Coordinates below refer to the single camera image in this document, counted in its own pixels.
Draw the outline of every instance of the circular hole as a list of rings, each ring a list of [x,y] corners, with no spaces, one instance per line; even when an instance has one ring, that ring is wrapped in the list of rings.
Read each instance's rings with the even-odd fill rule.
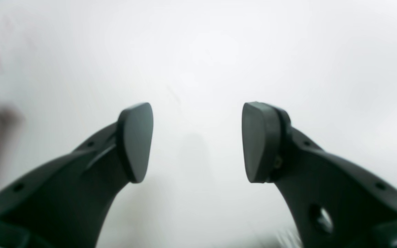
[[[24,184],[23,184],[23,183],[20,183],[20,184],[17,184],[17,185],[13,188],[13,191],[14,191],[14,192],[20,192],[23,188],[24,188]]]
[[[313,224],[320,232],[324,234],[332,234],[334,232],[334,223],[325,208],[313,205],[310,215]]]
[[[385,190],[386,186],[383,183],[376,183],[375,186],[380,190]]]

